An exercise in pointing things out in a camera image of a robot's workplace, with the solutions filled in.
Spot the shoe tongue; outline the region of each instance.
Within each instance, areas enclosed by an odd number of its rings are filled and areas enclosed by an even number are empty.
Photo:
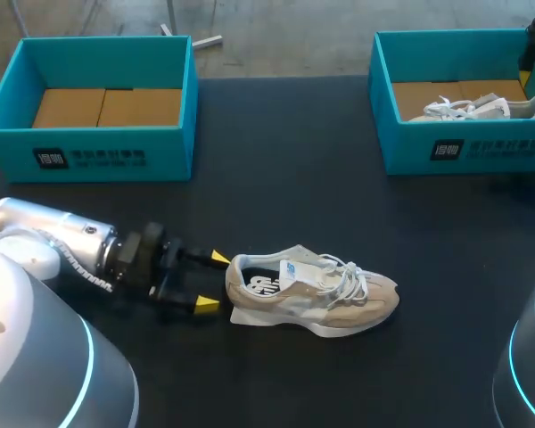
[[[477,100],[473,105],[480,106],[473,110],[472,114],[476,119],[509,119],[511,117],[511,112],[505,98],[494,99],[493,101],[482,104],[482,100],[489,99],[492,95],[493,97],[496,96],[490,94]]]
[[[301,263],[294,260],[281,260],[279,262],[279,289],[285,290],[293,283],[301,282],[315,285],[323,290],[317,283],[333,286],[341,281],[341,274],[327,274],[322,267]]]

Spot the shoe tag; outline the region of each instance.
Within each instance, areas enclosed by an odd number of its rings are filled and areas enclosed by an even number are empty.
[[[511,113],[505,98],[498,98],[490,103],[478,107],[472,114],[477,119],[509,119]]]
[[[293,283],[318,281],[321,268],[299,261],[281,260],[279,262],[279,288],[285,290]]]

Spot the glowing blue ring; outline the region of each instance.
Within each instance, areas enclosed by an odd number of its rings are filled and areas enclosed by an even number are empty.
[[[523,390],[521,389],[521,385],[519,384],[519,382],[517,381],[517,376],[515,375],[515,370],[514,370],[514,359],[512,357],[512,352],[511,352],[511,349],[513,348],[513,344],[514,344],[514,334],[515,334],[515,329],[517,328],[517,324],[515,324],[515,327],[514,327],[514,330],[512,331],[511,333],[511,339],[509,340],[509,366],[511,367],[511,375],[513,376],[514,378],[514,382],[515,382],[515,386],[517,387],[517,390],[519,391],[519,393],[521,394],[521,398],[523,399],[523,401],[525,401],[525,404],[527,405],[527,407],[531,410],[531,412],[533,412],[533,414],[535,415],[535,407],[533,407],[531,405],[531,403],[529,402],[529,400],[527,399],[527,397],[525,396],[525,393],[523,392]]]
[[[79,319],[81,320],[83,326],[86,329],[87,343],[89,345],[89,358],[87,360],[86,378],[83,381],[81,391],[79,391],[75,403],[73,403],[70,412],[65,416],[65,419],[63,419],[63,422],[60,424],[59,428],[67,428],[71,424],[71,421],[73,421],[73,418],[77,414],[81,403],[83,403],[83,399],[86,397],[87,388],[89,388],[89,384],[91,383],[91,374],[93,373],[93,338],[91,337],[91,332],[89,331],[89,327],[87,327],[87,323],[85,322],[85,320],[82,317],[79,317]]]

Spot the open box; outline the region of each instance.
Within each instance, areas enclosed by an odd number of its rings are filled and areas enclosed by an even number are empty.
[[[48,88],[181,89],[177,125],[32,128]],[[197,100],[190,37],[23,39],[0,83],[0,167],[10,182],[188,180]]]
[[[535,119],[408,122],[393,87],[404,82],[517,80],[517,61],[526,44],[524,29],[377,33],[368,92],[386,172],[535,171]],[[535,66],[524,89],[527,98],[535,95]]]

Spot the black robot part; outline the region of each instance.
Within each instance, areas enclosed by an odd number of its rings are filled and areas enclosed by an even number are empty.
[[[169,239],[163,225],[149,223],[141,234],[130,232],[124,240],[117,238],[109,251],[105,275],[126,295],[194,313],[201,296],[182,286],[184,264],[190,261],[226,269],[226,262],[214,260],[212,252],[189,249],[179,238]]]
[[[519,70],[532,71],[535,65],[535,19],[527,27],[528,42],[523,55],[519,58]]]

